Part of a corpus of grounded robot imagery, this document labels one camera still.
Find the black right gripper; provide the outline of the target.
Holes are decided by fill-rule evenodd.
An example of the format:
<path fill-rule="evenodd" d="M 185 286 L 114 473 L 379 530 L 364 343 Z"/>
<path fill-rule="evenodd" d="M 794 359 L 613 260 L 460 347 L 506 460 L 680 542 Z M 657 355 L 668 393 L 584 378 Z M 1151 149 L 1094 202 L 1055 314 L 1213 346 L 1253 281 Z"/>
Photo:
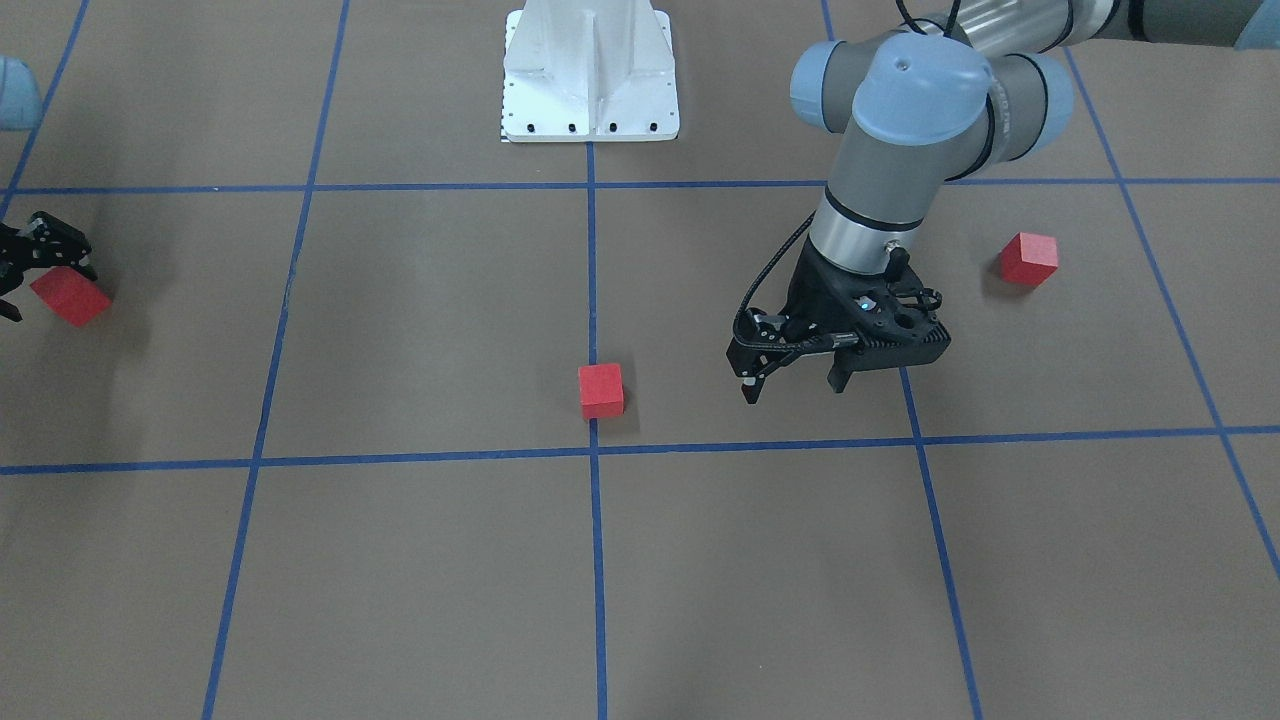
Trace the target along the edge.
<path fill-rule="evenodd" d="M 92 243 L 82 233 L 46 211 L 36 211 L 22 227 L 1 225 L 1 296 L 20 287 L 32 269 L 70 266 L 91 283 L 99 281 L 90 256 Z M 20 323 L 20 309 L 0 299 L 0 316 Z"/>

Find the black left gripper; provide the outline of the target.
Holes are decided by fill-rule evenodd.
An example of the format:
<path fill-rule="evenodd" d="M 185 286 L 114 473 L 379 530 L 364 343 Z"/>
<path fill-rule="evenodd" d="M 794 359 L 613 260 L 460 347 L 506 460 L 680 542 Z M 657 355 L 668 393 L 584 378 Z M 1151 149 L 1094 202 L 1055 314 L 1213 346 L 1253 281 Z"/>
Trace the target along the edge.
<path fill-rule="evenodd" d="M 785 243 L 765 264 L 735 313 L 726 357 L 749 405 L 767 378 L 801 357 L 829 355 L 827 383 L 841 395 L 860 372 L 920 366 L 937 361 L 952 336 L 938 316 L 942 297 L 910 266 L 910 252 L 888 250 L 883 273 L 863 275 L 837 266 L 804 243 L 783 307 L 774 314 L 751 305 L 773 272 Z"/>

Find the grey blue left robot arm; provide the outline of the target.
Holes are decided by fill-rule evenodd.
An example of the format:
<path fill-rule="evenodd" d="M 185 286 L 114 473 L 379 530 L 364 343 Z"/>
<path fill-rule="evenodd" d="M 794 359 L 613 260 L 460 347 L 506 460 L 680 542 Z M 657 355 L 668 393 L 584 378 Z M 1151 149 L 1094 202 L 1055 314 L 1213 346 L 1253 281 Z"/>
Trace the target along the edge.
<path fill-rule="evenodd" d="M 827 380 L 938 360 L 951 336 L 940 293 L 910 249 L 946 182 L 1052 143 L 1074 111 L 1051 56 L 1093 38 L 1277 46 L 1275 1 L 955 1 L 874 38 L 810 46 L 790 83 L 794 111 L 841 136 L 815 211 L 788 237 L 800 255 L 776 314 L 735 314 L 726 356 L 749 404 L 800 357 L 831 355 Z"/>

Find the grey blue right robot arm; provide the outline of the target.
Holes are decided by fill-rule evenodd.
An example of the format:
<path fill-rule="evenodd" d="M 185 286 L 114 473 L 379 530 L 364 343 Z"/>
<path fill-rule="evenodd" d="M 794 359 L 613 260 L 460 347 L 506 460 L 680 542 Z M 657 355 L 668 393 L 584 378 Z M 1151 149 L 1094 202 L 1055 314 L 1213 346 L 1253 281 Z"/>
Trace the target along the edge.
<path fill-rule="evenodd" d="M 44 117 L 38 83 L 20 59 L 1 59 L 1 127 L 4 131 L 35 129 Z M 40 279 L 32 290 L 73 325 L 83 325 L 108 305 L 96 286 L 97 272 L 90 263 L 93 247 L 86 234 L 46 211 L 36 211 L 22 227 L 1 225 L 1 295 L 23 286 L 26 273 L 49 269 L 50 281 Z"/>

